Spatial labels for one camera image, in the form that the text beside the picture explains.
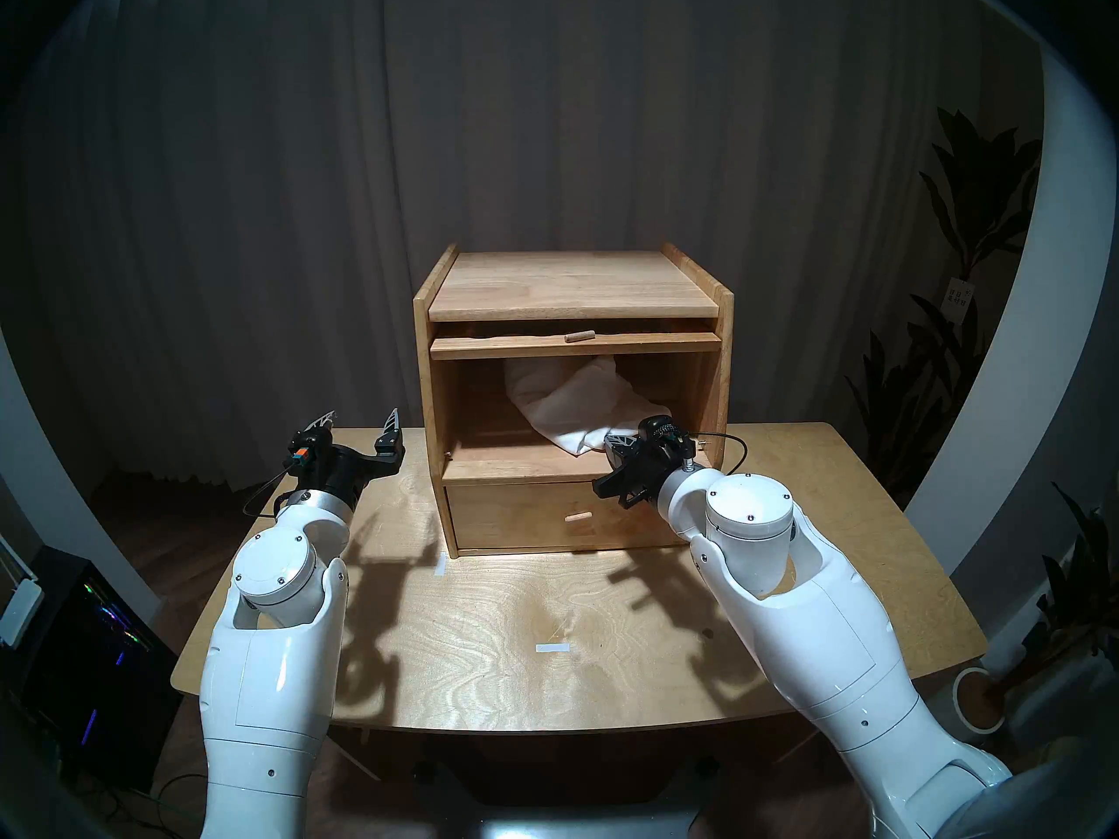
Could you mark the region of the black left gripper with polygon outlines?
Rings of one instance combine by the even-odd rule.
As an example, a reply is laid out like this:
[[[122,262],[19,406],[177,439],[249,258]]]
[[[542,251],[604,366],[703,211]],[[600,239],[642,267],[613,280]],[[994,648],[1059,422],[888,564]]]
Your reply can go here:
[[[330,449],[336,414],[323,414],[304,430],[304,447],[327,450],[311,453],[302,465],[302,492],[325,492],[348,508],[356,508],[369,482],[394,475],[394,464],[402,464],[406,450],[395,407],[375,441],[375,455],[352,449]]]

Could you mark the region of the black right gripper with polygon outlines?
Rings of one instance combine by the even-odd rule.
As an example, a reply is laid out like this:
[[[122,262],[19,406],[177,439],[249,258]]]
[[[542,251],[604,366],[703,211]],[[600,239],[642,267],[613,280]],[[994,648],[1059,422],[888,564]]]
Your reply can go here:
[[[603,452],[609,463],[620,463],[611,473],[593,480],[600,499],[617,499],[621,508],[657,500],[667,479],[692,459],[692,449],[647,449],[639,433],[608,433]]]

